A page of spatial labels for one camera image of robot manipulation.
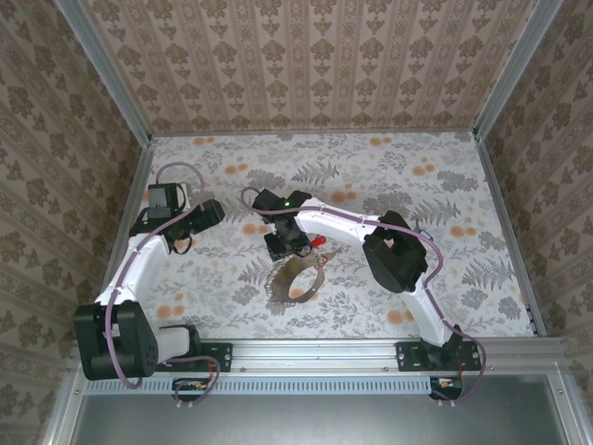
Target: orange spot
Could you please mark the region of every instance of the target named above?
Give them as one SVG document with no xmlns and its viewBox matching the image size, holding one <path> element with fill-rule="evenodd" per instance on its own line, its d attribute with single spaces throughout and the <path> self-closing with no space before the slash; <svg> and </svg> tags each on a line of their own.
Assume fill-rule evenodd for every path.
<svg viewBox="0 0 593 445">
<path fill-rule="evenodd" d="M 454 225 L 453 227 L 451 227 L 450 232 L 456 238 L 463 238 L 463 235 L 464 235 L 463 229 L 461 227 L 459 227 L 458 225 Z"/>
<path fill-rule="evenodd" d="M 389 311 L 387 313 L 387 321 L 389 322 L 389 324 L 392 324 L 393 326 L 402 324 L 404 323 L 404 314 L 396 310 Z"/>
<path fill-rule="evenodd" d="M 245 235 L 253 235 L 257 232 L 257 230 L 258 228 L 256 227 L 256 225 L 252 224 L 251 222 L 243 226 L 243 233 Z"/>
<path fill-rule="evenodd" d="M 300 287 L 295 287 L 294 289 L 290 289 L 290 292 L 288 292 L 288 297 L 290 299 L 297 299 L 304 293 L 305 291 L 303 289 L 301 289 Z"/>
<path fill-rule="evenodd" d="M 170 306 L 168 304 L 163 304 L 158 307 L 157 318 L 159 320 L 167 320 L 170 318 Z"/>
<path fill-rule="evenodd" d="M 423 174 L 426 173 L 426 171 L 424 170 L 424 167 L 422 167 L 420 165 L 411 169 L 411 172 L 414 173 L 415 176 L 422 176 Z"/>
<path fill-rule="evenodd" d="M 344 192 L 333 192 L 332 193 L 332 201 L 337 203 L 337 204 L 341 204 L 346 200 L 346 195 L 344 194 Z"/>
<path fill-rule="evenodd" d="M 183 252 L 184 250 L 187 249 L 187 246 L 189 246 L 189 243 L 191 241 L 189 239 L 180 239 L 175 241 L 175 248 L 177 248 L 177 250 L 179 250 L 180 252 Z"/>
</svg>

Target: fern pattern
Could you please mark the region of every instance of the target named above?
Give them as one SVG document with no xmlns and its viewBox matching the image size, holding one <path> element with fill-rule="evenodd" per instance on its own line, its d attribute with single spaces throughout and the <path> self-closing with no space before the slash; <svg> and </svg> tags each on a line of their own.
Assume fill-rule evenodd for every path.
<svg viewBox="0 0 593 445">
<path fill-rule="evenodd" d="M 400 296 L 376 282 L 362 249 L 332 239 L 318 249 L 330 259 L 317 294 L 302 304 L 271 300 L 269 283 L 287 259 L 271 261 L 263 236 L 274 226 L 238 200 L 250 184 L 279 197 L 305 191 L 355 213 L 394 210 L 411 227 L 418 222 L 445 255 L 443 272 L 432 286 L 452 322 L 478 336 L 531 334 L 469 133 L 213 136 L 202 138 L 199 146 L 191 137 L 159 138 L 148 183 L 154 183 L 157 166 L 177 160 L 198 166 L 205 193 L 197 192 L 189 169 L 171 169 L 167 181 L 188 183 L 191 203 L 217 199 L 225 218 L 193 236 L 187 254 L 167 258 L 143 300 L 151 320 L 194 323 L 210 338 L 418 336 L 416 323 L 397 324 L 398 316 L 388 316 L 407 308 Z M 578 232 L 588 236 L 591 223 Z M 431 249 L 427 259 L 430 271 L 435 265 Z M 309 276 L 302 274 L 291 290 L 309 286 Z M 12 315 L 19 325 L 18 315 Z M 0 330 L 16 331 L 12 325 L 2 312 Z M 42 342 L 55 344 L 49 334 Z"/>
</svg>

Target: purple cable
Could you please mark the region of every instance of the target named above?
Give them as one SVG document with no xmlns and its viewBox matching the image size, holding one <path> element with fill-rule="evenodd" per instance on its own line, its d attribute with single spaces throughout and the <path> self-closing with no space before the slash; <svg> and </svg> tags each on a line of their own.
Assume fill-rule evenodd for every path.
<svg viewBox="0 0 593 445">
<path fill-rule="evenodd" d="M 180 357 L 180 358 L 176 358 L 176 359 L 168 359 L 165 361 L 167 363 L 187 363 L 187 362 L 199 362 L 202 360 L 214 363 L 216 365 L 216 374 L 214 375 L 214 378 L 212 379 L 210 386 L 206 388 L 206 390 L 202 393 L 202 395 L 200 397 L 198 397 L 197 399 L 192 400 L 192 403 L 194 405 L 203 401 L 208 396 L 208 394 L 212 391 L 212 389 L 214 389 L 214 387 L 216 386 L 216 382 L 219 380 L 219 377 L 221 376 L 221 364 L 214 357 L 209 357 L 208 355 L 196 355 L 195 357 Z M 179 399 L 179 389 L 181 387 L 187 385 L 188 383 L 189 383 L 189 381 L 186 380 L 184 382 L 179 383 L 175 387 L 175 392 L 173 394 L 173 398 L 175 399 L 175 401 L 181 402 L 181 400 Z"/>
<path fill-rule="evenodd" d="M 204 178 L 202 177 L 202 174 L 198 171 L 198 169 L 196 167 L 194 167 L 191 164 L 188 164 L 187 162 L 172 162 L 170 164 L 167 164 L 167 165 L 164 165 L 163 167 L 161 167 L 157 172 L 156 183 L 158 184 L 158 180 L 160 178 L 160 175 L 163 173 L 163 171 L 165 171 L 169 167 L 175 167 L 178 165 L 187 167 L 187 168 L 193 170 L 197 174 L 197 177 L 200 180 L 200 195 L 203 195 L 204 187 L 205 187 Z M 140 251 L 146 245 L 146 243 L 148 243 L 148 241 L 153 236 L 158 235 L 158 233 L 161 232 L 162 230 L 166 229 L 167 227 L 169 227 L 169 226 L 175 224 L 176 222 L 182 220 L 183 218 L 185 218 L 192 211 L 197 209 L 197 207 L 199 205 L 200 205 L 200 202 L 196 201 L 196 203 L 189 210 L 183 212 L 179 216 L 176 216 L 172 220 L 165 222 L 164 224 L 160 225 L 155 230 L 150 232 L 140 242 L 140 244 L 138 244 L 138 247 L 135 249 L 134 252 L 132 252 L 132 255 L 130 255 L 130 258 L 124 264 L 123 268 L 121 269 L 120 276 L 118 277 L 118 281 L 116 282 L 115 287 L 113 289 L 113 292 L 111 292 L 111 297 L 109 298 L 109 302 L 107 303 L 107 309 L 105 312 L 105 338 L 107 340 L 107 349 L 109 351 L 109 356 L 111 357 L 111 362 L 113 363 L 113 368 L 115 369 L 115 374 L 118 376 L 118 378 L 121 380 L 121 383 L 126 388 L 138 389 L 142 385 L 142 377 L 139 377 L 138 381 L 136 383 L 132 383 L 130 380 L 128 380 L 126 375 L 123 373 L 123 370 L 121 369 L 120 361 L 118 360 L 118 355 L 117 355 L 117 352 L 115 351 L 115 345 L 113 344 L 113 336 L 111 334 L 111 316 L 112 316 L 115 300 L 118 297 L 118 294 L 120 293 L 121 284 L 123 283 L 123 280 L 125 279 L 126 274 L 130 270 L 130 267 L 132 267 L 134 259 L 140 254 Z"/>
<path fill-rule="evenodd" d="M 362 224 L 363 226 L 365 224 L 372 225 L 374 227 L 381 227 L 384 229 L 395 230 L 397 232 L 401 232 L 402 234 L 412 235 L 412 236 L 415 236 L 416 238 L 420 239 L 424 243 L 426 243 L 428 246 L 430 246 L 432 248 L 432 250 L 435 252 L 436 257 L 438 258 L 438 264 L 436 265 L 435 269 L 426 277 L 426 279 L 423 282 L 423 288 L 426 291 L 426 295 L 430 299 L 431 304 L 435 308 L 435 311 L 436 311 L 438 317 L 441 319 L 441 322 L 445 325 L 445 327 L 450 329 L 451 332 L 454 332 L 461 337 L 464 337 L 464 338 L 469 339 L 470 341 L 473 341 L 478 346 L 478 348 L 482 352 L 482 356 L 483 356 L 482 367 L 480 368 L 480 373 L 478 374 L 477 381 L 475 382 L 473 387 L 467 392 L 467 394 L 463 395 L 462 397 L 458 398 L 457 400 L 452 400 L 452 401 L 455 401 L 455 402 L 464 401 L 478 389 L 478 387 L 482 383 L 482 377 L 484 376 L 484 372 L 486 370 L 486 349 L 484 348 L 484 345 L 482 345 L 482 343 L 479 340 L 477 340 L 475 337 L 472 337 L 464 332 L 461 332 L 459 329 L 455 328 L 454 326 L 451 325 L 451 323 L 449 323 L 447 321 L 447 317 L 445 317 L 445 314 L 443 313 L 443 311 L 441 311 L 441 308 L 438 306 L 438 303 L 436 302 L 436 299 L 433 296 L 433 293 L 428 288 L 428 284 L 431 282 L 431 280 L 433 280 L 436 277 L 436 275 L 441 271 L 441 269 L 443 269 L 443 264 L 445 262 L 443 253 L 441 252 L 440 248 L 438 248 L 438 246 L 433 241 L 431 241 L 426 236 L 421 235 L 421 234 L 414 232 L 411 229 L 407 229 L 405 227 L 399 227 L 397 225 L 387 224 L 385 222 L 379 222 L 379 221 L 375 221 L 375 220 L 365 220 L 363 218 L 352 216 L 347 213 L 343 213 L 339 210 L 334 210 L 334 209 L 329 209 L 329 208 L 316 207 L 316 206 L 304 206 L 304 207 L 297 207 L 294 209 L 282 209 L 282 210 L 254 209 L 253 207 L 251 207 L 250 204 L 247 203 L 247 201 L 245 199 L 245 193 L 248 191 L 253 191 L 253 192 L 259 193 L 259 190 L 255 187 L 245 187 L 243 190 L 241 190 L 241 197 L 239 198 L 239 200 L 241 201 L 241 204 L 243 204 L 245 207 L 247 207 L 248 209 L 254 211 L 255 213 L 257 213 L 259 215 L 282 215 L 285 213 L 295 213 L 298 211 L 319 211 L 321 213 L 329 213 L 331 215 L 337 216 L 339 218 L 343 218 L 348 221 L 352 221 L 354 223 Z"/>
</svg>

